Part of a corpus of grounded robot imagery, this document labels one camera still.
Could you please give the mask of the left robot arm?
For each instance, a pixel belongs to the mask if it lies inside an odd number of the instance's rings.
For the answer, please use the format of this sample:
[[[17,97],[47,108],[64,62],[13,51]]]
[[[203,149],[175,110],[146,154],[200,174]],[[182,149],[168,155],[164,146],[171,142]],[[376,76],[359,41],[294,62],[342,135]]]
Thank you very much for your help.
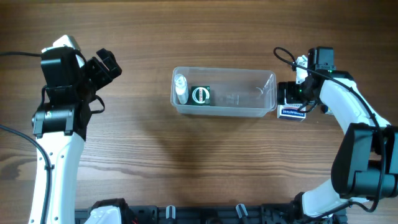
[[[41,55],[46,85],[32,117],[37,170],[29,223],[73,223],[76,176],[97,91],[122,74],[106,49],[85,60],[77,49],[53,47]]]

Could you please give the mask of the green Zam-Buk ointment box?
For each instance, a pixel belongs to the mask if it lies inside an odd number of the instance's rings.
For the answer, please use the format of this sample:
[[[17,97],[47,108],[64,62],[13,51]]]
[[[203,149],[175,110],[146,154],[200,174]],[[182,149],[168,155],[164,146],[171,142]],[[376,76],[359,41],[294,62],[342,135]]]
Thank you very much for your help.
[[[197,106],[210,106],[211,90],[210,86],[192,86],[191,102]]]

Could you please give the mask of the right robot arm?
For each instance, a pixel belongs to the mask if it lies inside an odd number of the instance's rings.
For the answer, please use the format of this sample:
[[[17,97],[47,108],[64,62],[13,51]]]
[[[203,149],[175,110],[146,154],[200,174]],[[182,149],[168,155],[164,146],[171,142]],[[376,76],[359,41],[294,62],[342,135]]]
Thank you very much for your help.
[[[294,82],[278,84],[278,105],[297,103],[303,114],[324,105],[345,135],[330,179],[291,201],[290,220],[325,220],[353,205],[372,213],[382,199],[396,197],[397,127],[370,106],[349,72],[336,69],[333,48],[315,47],[298,58],[278,59],[296,73]]]

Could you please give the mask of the white Hansaplast plaster box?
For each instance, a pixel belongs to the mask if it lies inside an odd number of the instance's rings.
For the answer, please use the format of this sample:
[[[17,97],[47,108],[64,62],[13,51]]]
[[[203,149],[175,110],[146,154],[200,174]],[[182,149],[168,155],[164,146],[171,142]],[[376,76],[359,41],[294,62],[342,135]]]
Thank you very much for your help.
[[[287,103],[285,105],[277,105],[277,117],[279,119],[302,121],[306,118],[306,114],[298,111],[301,105]]]

